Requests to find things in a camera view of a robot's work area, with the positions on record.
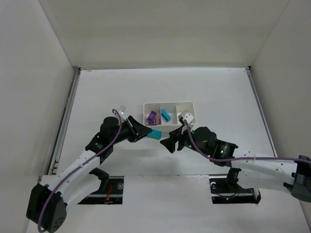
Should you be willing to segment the teal lego brick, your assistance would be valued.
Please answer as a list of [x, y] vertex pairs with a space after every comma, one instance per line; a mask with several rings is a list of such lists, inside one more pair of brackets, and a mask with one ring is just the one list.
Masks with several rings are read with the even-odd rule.
[[161, 116], [164, 118], [166, 122], [171, 121], [171, 116], [166, 112], [166, 110], [161, 110]]
[[156, 140], [160, 140], [162, 138], [162, 132], [158, 131], [158, 130], [152, 130], [152, 132], [149, 133], [147, 135], [147, 137], [152, 138], [152, 139], [156, 139]]

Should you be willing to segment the purple curved lego brick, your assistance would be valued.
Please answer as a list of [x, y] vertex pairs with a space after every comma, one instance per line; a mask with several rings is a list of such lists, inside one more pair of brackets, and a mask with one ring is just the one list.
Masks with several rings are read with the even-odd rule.
[[147, 126], [155, 126], [156, 125], [156, 120], [153, 119], [147, 119], [147, 122], [146, 122]]

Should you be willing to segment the purple lego plate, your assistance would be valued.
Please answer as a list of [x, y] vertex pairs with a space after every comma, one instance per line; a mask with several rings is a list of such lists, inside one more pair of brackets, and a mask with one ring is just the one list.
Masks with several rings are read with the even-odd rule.
[[156, 112], [151, 111], [150, 114], [147, 117], [147, 121], [148, 122], [154, 122], [155, 118], [156, 118]]

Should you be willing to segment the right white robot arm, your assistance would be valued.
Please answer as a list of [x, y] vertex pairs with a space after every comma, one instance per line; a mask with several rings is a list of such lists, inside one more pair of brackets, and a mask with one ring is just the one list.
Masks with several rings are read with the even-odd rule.
[[238, 188], [263, 188], [282, 191], [292, 197], [311, 200], [311, 159], [276, 158], [239, 148], [217, 138], [208, 127], [189, 131], [180, 127], [160, 143], [170, 152], [191, 149], [217, 166], [228, 167], [226, 185], [234, 192]]

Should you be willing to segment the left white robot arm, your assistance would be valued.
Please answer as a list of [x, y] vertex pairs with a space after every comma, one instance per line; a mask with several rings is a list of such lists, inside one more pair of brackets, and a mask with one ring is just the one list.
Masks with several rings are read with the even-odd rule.
[[125, 120], [120, 115], [105, 118], [99, 132], [67, 169], [50, 183], [38, 183], [32, 188], [26, 217], [37, 224], [38, 232], [56, 232], [70, 207], [89, 194], [106, 189], [109, 174], [99, 169], [99, 165], [113, 152], [113, 146], [124, 140], [135, 143], [151, 132], [151, 128], [132, 116]]

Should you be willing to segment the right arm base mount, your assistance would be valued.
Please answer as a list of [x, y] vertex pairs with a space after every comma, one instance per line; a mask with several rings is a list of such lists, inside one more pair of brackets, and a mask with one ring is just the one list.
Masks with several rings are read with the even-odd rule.
[[239, 168], [231, 168], [226, 175], [209, 176], [213, 204], [259, 204], [261, 194], [258, 189], [238, 185], [240, 171]]

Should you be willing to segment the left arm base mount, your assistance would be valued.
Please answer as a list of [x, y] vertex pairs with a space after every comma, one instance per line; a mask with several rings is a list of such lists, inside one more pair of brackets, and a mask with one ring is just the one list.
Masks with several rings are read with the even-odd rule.
[[121, 205], [123, 202], [124, 176], [110, 176], [107, 172], [95, 168], [91, 171], [100, 181], [99, 188], [86, 196], [79, 205]]

